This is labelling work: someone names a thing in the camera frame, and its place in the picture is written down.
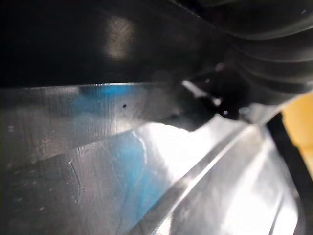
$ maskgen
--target metal surface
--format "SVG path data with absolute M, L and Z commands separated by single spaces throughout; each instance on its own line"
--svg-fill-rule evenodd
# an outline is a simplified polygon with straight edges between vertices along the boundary
M 297 193 L 263 131 L 251 126 L 221 142 L 130 234 L 293 235 Z
M 5 0 L 1 17 L 0 86 L 183 80 L 219 51 L 214 27 L 168 0 Z
M 149 121 L 181 123 L 190 130 L 213 115 L 184 87 L 171 83 L 3 89 L 0 97 L 2 170 L 35 163 Z
M 248 123 L 265 125 L 273 116 L 279 113 L 280 109 L 281 106 L 252 103 L 238 110 L 239 119 Z
M 209 119 L 186 91 L 175 99 L 174 88 L 164 112 L 135 105 L 145 92 L 169 88 L 162 84 L 129 86 L 120 96 L 112 88 L 1 91 L 1 234 L 293 233 L 296 191 L 266 130 Z M 122 118 L 125 100 L 133 109 Z M 181 112 L 168 118 L 176 106 Z M 163 123 L 144 120 L 152 109 Z M 190 109 L 208 122 L 188 118 Z M 194 131 L 181 129 L 193 122 Z

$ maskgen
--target scratch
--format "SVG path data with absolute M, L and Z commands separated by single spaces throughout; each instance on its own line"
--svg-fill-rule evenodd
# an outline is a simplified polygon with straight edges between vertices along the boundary
M 122 184 L 121 184 L 121 182 L 119 181 L 118 176 L 117 176 L 117 174 L 116 174 L 116 172 L 115 172 L 115 168 L 114 168 L 114 166 L 113 166 L 112 160 L 110 161 L 110 163 L 111 163 L 112 171 L 113 171 L 113 174 L 114 174 L 114 176 L 115 176 L 115 178 L 116 178 L 116 181 L 117 181 L 118 185 L 119 185 L 120 187 L 122 187 Z
M 148 158 L 147 158 L 147 147 L 146 147 L 144 140 L 139 135 L 137 135 L 137 133 L 132 132 L 132 134 L 135 138 L 137 138 L 140 141 L 142 149 L 143 149 L 143 164 L 144 164 L 144 166 L 142 168 L 141 174 L 138 176 L 137 180 L 134 183 L 134 186 L 136 186 L 137 183 L 142 178 L 142 175 L 144 174 L 145 168 L 146 168 L 147 163 L 148 163 Z
M 78 183 L 78 193 L 77 193 L 77 196 L 76 196 L 76 201 L 77 201 L 77 203 L 80 203 L 81 187 L 82 187 L 82 186 L 81 186 L 81 184 L 80 184 L 78 175 L 77 175 L 76 170 L 75 170 L 75 167 L 74 167 L 74 165 L 73 165 L 73 161 L 74 161 L 74 159 L 70 160 L 70 161 L 68 162 L 68 164 L 70 165 L 70 168 L 72 169 L 72 171 L 73 171 L 73 173 L 74 173 L 74 175 L 75 175 L 75 177 L 76 177 L 76 179 L 77 179 L 77 183 Z

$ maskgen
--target black strip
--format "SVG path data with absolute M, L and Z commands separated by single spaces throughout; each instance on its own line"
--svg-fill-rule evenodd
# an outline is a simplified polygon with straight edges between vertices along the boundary
M 311 176 L 299 150 L 292 144 L 285 130 L 282 115 L 276 115 L 267 126 L 298 190 L 306 219 L 305 234 L 310 234 L 313 231 L 313 182 Z

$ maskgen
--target orange surface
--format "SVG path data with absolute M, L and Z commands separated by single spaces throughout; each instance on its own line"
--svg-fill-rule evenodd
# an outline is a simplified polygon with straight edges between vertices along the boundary
M 313 178 L 313 93 L 288 104 L 283 109 L 286 130 Z

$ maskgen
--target shiny metal plate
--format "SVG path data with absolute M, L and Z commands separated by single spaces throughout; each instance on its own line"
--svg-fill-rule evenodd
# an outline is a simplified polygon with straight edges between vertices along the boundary
M 1 234 L 295 231 L 297 192 L 266 128 L 205 112 L 180 86 L 0 96 Z

